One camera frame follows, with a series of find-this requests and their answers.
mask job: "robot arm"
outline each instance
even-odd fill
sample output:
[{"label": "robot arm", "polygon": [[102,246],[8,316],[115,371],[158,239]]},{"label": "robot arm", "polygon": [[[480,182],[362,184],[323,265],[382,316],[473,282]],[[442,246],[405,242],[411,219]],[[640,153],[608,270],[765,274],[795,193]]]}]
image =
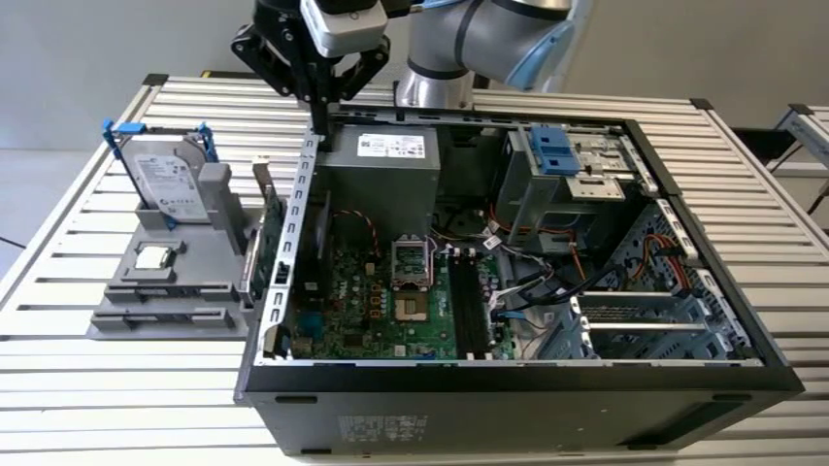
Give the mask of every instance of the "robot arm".
[{"label": "robot arm", "polygon": [[463,109],[473,74],[532,90],[570,46],[570,0],[443,0],[413,17],[403,107]]},{"label": "robot arm", "polygon": [[[573,36],[572,0],[257,0],[234,53],[283,95],[310,109],[330,134],[330,105],[354,98],[389,61],[389,18],[418,13],[395,100],[462,109],[477,73],[522,90],[558,63]],[[342,57],[361,60],[339,76]]]}]

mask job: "open computer tower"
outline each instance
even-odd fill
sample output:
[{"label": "open computer tower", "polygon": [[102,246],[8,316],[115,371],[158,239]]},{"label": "open computer tower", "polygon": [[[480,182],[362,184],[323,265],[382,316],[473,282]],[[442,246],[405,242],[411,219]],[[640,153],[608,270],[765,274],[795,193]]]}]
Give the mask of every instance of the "open computer tower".
[{"label": "open computer tower", "polygon": [[678,449],[804,390],[636,121],[334,118],[237,393],[286,454]]}]

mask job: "ram slot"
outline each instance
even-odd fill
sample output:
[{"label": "ram slot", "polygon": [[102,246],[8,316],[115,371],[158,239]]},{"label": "ram slot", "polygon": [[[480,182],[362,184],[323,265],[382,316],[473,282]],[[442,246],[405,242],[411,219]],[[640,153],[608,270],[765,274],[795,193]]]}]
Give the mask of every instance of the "ram slot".
[{"label": "ram slot", "polygon": [[476,262],[476,257],[469,255],[450,259],[450,294],[455,315],[458,358],[470,358],[472,354],[474,359],[485,359],[490,348]]}]

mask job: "slotted metal worktable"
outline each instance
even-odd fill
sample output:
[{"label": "slotted metal worktable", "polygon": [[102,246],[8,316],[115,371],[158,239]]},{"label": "slotted metal worktable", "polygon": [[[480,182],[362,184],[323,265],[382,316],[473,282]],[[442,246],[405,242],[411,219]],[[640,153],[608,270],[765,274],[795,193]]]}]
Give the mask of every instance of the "slotted metal worktable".
[{"label": "slotted metal worktable", "polygon": [[[370,87],[358,100],[391,105],[390,89]],[[626,460],[677,466],[829,464],[829,240],[717,114],[686,100],[493,90],[477,92],[476,107],[638,120],[807,385],[793,401],[676,456],[644,452]],[[122,119],[183,128],[207,121],[242,202],[262,202],[250,169],[255,155],[271,156],[277,185],[287,193],[307,114],[259,81],[170,78],[164,85],[144,85]],[[0,284],[0,335],[10,337],[0,341],[0,452],[8,453],[0,463],[290,462],[257,413],[234,406],[243,342],[83,339],[138,225],[136,204],[123,167],[102,147]],[[415,464],[621,459],[397,458]]]},{"label": "slotted metal worktable", "polygon": [[829,168],[829,107],[792,104],[777,129],[789,131],[817,161]]}]

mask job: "sticker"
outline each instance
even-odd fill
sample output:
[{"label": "sticker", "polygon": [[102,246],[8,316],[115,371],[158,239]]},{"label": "sticker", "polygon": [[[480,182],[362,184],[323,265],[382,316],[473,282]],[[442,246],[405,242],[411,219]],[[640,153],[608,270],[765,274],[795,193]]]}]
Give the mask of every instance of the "sticker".
[{"label": "sticker", "polygon": [[175,155],[135,156],[156,208],[180,221],[207,221],[207,210],[198,193],[194,174]]},{"label": "sticker", "polygon": [[339,416],[345,442],[421,442],[429,416]]},{"label": "sticker", "polygon": [[422,136],[363,134],[358,140],[358,157],[426,158]]},{"label": "sticker", "polygon": [[502,239],[498,236],[493,235],[484,242],[484,246],[486,247],[488,250],[493,250],[494,248],[500,246],[501,243],[502,243]]}]

